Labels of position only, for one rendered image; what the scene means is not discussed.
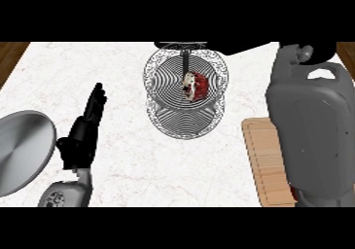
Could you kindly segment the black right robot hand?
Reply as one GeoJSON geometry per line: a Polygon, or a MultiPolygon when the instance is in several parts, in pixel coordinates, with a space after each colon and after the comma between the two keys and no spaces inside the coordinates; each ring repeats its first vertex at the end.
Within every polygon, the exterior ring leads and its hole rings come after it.
{"type": "MultiPolygon", "coordinates": [[[[208,41],[205,44],[205,48],[211,51],[222,53],[223,55],[233,55],[244,51],[248,51],[257,47],[261,47],[269,44],[269,41],[250,41],[250,42],[213,42],[208,41]]],[[[309,42],[309,41],[279,41],[279,48],[297,45],[298,49],[309,53],[307,60],[301,60],[300,63],[303,65],[313,65],[328,61],[335,53],[335,42],[334,41],[321,41],[321,42],[309,42]]]]}

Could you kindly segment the silver round pan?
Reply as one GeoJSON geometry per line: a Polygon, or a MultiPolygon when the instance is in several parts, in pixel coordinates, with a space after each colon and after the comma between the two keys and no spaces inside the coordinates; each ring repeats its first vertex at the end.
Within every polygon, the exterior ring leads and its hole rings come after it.
{"type": "Polygon", "coordinates": [[[23,110],[0,119],[0,197],[35,178],[50,160],[56,129],[47,116],[23,110]]]}

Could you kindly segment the red and white cupcake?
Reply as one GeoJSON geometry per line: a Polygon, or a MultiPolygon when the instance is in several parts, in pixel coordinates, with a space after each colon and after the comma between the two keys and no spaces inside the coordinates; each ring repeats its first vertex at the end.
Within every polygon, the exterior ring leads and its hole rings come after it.
{"type": "Polygon", "coordinates": [[[202,100],[208,93],[208,80],[196,72],[186,72],[182,79],[182,92],[189,102],[202,100]]]}

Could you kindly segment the pale wooden cutting board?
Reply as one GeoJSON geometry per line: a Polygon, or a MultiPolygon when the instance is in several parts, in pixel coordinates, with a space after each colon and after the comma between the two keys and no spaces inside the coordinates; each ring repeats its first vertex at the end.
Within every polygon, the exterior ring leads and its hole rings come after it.
{"type": "Polygon", "coordinates": [[[276,128],[267,118],[251,118],[241,122],[241,132],[260,204],[263,207],[292,207],[276,128]]]}

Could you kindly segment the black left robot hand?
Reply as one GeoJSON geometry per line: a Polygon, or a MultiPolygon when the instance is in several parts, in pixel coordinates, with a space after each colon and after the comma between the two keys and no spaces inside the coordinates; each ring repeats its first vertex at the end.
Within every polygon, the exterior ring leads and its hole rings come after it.
{"type": "Polygon", "coordinates": [[[88,168],[91,165],[105,103],[105,90],[102,84],[96,83],[87,97],[83,115],[75,118],[68,136],[56,141],[65,170],[88,168]]]}

